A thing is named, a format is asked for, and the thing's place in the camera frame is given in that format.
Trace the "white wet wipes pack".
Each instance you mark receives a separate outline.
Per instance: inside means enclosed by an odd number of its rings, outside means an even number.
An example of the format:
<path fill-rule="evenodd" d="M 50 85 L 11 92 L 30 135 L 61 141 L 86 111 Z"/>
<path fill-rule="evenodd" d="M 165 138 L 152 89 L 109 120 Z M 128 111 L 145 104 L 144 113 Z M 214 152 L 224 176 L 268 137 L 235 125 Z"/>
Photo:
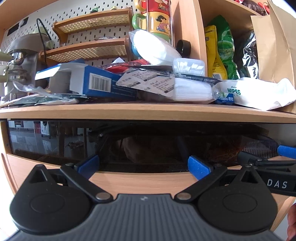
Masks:
<path fill-rule="evenodd" d="M 295 88 L 287 78 L 278 83 L 248 77 L 223 80 L 213 86 L 213 92 L 232 94 L 235 104 L 263 111 L 295 102 Z"/>

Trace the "brown paper bag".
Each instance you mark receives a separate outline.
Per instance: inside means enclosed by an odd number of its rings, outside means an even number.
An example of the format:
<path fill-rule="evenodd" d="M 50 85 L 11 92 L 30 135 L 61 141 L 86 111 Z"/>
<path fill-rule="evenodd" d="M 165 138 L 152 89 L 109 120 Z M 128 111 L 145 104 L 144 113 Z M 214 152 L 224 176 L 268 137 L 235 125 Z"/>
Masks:
<path fill-rule="evenodd" d="M 252 16 L 259 79 L 278 83 L 287 78 L 295 86 L 295 11 L 285 1 L 267 1 L 268 16 Z"/>

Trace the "square cotton pad pack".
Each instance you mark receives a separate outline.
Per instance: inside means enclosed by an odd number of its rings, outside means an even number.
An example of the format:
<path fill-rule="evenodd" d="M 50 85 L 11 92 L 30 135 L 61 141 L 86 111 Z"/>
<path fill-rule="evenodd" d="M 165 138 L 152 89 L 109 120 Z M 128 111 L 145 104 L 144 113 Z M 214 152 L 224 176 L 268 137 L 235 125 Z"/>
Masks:
<path fill-rule="evenodd" d="M 214 101 L 212 85 L 206 82 L 175 78 L 172 97 L 177 102 L 212 102 Z"/>

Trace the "upper wooden rattan shelf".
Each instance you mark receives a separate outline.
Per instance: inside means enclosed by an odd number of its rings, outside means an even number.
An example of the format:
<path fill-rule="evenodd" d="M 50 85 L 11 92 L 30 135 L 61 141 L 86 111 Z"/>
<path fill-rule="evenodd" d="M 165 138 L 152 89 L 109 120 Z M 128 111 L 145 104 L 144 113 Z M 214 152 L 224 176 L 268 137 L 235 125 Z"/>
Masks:
<path fill-rule="evenodd" d="M 130 26 L 132 27 L 133 8 L 98 11 L 76 16 L 67 20 L 54 22 L 52 30 L 56 33 L 61 44 L 65 43 L 68 35 L 97 28 Z"/>

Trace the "green snack bag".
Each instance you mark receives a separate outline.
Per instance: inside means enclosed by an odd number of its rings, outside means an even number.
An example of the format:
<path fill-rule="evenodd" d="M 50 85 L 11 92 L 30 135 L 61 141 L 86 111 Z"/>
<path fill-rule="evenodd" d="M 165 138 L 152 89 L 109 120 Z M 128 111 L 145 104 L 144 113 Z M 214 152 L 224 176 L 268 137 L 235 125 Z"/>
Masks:
<path fill-rule="evenodd" d="M 218 15 L 210 21 L 209 25 L 216 26 L 218 53 L 227 71 L 228 79 L 239 79 L 237 65 L 233 60 L 235 47 L 229 23 L 223 16 Z"/>

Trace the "lower wooden rattan shelf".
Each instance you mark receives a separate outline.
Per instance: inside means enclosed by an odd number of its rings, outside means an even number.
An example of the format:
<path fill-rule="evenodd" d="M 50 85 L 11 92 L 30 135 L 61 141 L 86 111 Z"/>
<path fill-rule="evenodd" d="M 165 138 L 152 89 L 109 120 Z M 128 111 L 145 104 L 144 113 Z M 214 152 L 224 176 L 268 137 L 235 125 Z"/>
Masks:
<path fill-rule="evenodd" d="M 52 66 L 78 59 L 99 60 L 117 57 L 133 58 L 129 37 L 97 40 L 39 52 L 38 60 Z"/>

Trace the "yellow cartoon mug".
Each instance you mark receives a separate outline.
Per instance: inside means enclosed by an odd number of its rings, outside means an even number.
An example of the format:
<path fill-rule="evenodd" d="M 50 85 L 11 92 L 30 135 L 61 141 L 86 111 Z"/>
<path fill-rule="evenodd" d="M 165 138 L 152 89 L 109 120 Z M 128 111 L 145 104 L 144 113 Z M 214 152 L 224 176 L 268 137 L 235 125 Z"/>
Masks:
<path fill-rule="evenodd" d="M 132 26 L 135 30 L 142 29 L 153 34 L 171 36 L 170 16 L 158 11 L 134 14 L 132 17 Z"/>

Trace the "blue cardboard box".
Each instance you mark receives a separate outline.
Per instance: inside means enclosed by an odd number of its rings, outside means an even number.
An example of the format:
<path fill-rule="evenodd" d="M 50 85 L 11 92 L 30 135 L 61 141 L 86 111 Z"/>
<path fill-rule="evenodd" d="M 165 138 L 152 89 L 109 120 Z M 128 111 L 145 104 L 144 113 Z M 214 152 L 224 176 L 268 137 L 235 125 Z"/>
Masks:
<path fill-rule="evenodd" d="M 82 62 L 60 63 L 39 71 L 35 80 L 49 79 L 51 93 L 75 93 L 88 97 L 135 101 L 137 91 L 117 86 L 120 75 L 93 67 Z"/>

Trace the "red cartoon mug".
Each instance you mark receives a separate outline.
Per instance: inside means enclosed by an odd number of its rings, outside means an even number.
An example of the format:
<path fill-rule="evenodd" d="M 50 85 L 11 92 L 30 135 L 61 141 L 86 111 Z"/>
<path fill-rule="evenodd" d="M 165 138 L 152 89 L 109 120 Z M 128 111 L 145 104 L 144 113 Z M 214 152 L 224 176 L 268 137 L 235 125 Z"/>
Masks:
<path fill-rule="evenodd" d="M 135 7 L 143 13 L 157 11 L 170 15 L 170 3 L 166 0 L 134 0 Z"/>

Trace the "espresso coffee machine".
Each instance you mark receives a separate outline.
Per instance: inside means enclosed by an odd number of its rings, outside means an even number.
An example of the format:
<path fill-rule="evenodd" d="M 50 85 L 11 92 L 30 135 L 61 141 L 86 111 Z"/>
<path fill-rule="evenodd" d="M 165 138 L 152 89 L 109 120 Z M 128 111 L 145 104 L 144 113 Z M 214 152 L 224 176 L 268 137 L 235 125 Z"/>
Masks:
<path fill-rule="evenodd" d="M 45 33 L 33 33 L 12 41 L 7 50 L 10 60 L 4 71 L 6 80 L 1 101 L 7 102 L 25 95 L 14 87 L 14 81 L 22 85 L 45 86 L 44 81 L 36 84 L 35 76 L 38 71 L 46 68 L 46 64 L 39 60 L 39 53 L 44 51 L 43 45 L 49 40 Z"/>

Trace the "black shiny foil bag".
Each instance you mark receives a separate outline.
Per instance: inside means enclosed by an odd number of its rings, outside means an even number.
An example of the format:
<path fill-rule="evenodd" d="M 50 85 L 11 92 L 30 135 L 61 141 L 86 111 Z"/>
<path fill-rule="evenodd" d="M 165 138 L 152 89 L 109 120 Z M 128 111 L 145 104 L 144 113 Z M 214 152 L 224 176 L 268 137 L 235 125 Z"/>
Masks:
<path fill-rule="evenodd" d="M 259 78 L 258 54 L 256 37 L 253 30 L 234 40 L 235 53 L 234 62 L 240 78 Z"/>

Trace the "clear cotton swab box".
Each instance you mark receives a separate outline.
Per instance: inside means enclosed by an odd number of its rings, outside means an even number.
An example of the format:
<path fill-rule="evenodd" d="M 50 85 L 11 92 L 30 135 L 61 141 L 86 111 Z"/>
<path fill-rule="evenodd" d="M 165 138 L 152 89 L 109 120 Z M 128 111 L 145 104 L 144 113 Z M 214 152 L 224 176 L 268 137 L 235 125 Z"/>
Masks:
<path fill-rule="evenodd" d="M 173 61 L 173 73 L 205 76 L 205 62 L 198 59 L 176 58 Z"/>

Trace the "yellow snack bag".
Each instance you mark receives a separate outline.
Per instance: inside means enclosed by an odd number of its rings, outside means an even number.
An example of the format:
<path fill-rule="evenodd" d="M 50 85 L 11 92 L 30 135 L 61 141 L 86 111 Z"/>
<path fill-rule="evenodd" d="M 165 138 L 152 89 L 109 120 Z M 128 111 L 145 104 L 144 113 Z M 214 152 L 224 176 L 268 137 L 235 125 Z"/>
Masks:
<path fill-rule="evenodd" d="M 207 53 L 208 76 L 218 80 L 226 80 L 227 71 L 218 53 L 216 26 L 210 25 L 206 27 L 204 31 Z"/>

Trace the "round cotton pad pack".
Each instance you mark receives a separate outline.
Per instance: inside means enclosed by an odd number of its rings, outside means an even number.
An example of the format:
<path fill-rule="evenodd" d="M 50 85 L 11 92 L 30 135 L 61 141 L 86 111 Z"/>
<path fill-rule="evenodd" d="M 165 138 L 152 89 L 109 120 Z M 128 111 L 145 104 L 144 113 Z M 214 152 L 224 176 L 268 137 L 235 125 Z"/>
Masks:
<path fill-rule="evenodd" d="M 182 57 L 166 40 L 145 30 L 131 31 L 129 38 L 142 59 L 151 65 L 172 66 L 175 59 Z"/>

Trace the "small blue tissue pack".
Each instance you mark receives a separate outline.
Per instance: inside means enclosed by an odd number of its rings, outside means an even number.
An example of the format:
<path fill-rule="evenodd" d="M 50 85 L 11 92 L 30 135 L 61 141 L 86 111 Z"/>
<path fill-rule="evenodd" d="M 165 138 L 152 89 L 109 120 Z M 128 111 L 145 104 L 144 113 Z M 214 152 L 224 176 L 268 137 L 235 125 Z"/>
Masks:
<path fill-rule="evenodd" d="M 232 94 L 229 94 L 227 96 L 219 96 L 216 99 L 217 104 L 222 105 L 233 105 L 234 104 L 234 97 Z"/>

